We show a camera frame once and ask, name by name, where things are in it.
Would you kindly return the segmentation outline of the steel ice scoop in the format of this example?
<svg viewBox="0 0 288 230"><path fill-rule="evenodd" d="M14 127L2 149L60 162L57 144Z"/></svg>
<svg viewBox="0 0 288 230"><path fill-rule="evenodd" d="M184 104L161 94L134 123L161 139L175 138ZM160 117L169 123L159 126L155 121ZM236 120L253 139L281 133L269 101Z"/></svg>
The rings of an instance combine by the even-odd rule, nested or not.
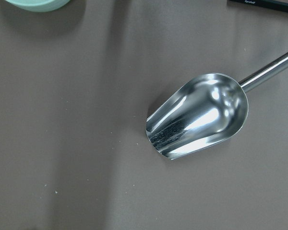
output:
<svg viewBox="0 0 288 230"><path fill-rule="evenodd" d="M222 73L191 79L146 120L154 149L174 160L228 140L249 112L246 93L288 68L288 52L237 82Z"/></svg>

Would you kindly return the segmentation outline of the mint green bowl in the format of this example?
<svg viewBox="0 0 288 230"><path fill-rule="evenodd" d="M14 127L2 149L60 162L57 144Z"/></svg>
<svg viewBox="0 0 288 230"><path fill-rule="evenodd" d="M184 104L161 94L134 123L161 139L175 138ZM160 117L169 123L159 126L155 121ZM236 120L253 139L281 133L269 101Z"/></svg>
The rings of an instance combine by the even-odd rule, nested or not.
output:
<svg viewBox="0 0 288 230"><path fill-rule="evenodd" d="M63 7L70 0L7 0L7 2L30 12L49 12Z"/></svg>

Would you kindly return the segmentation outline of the black laptop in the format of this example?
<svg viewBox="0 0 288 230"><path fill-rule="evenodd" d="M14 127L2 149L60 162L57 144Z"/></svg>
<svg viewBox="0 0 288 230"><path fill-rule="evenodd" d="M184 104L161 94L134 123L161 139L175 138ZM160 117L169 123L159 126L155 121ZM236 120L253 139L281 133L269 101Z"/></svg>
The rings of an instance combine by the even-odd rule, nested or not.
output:
<svg viewBox="0 0 288 230"><path fill-rule="evenodd" d="M288 12L288 0L232 0L242 4Z"/></svg>

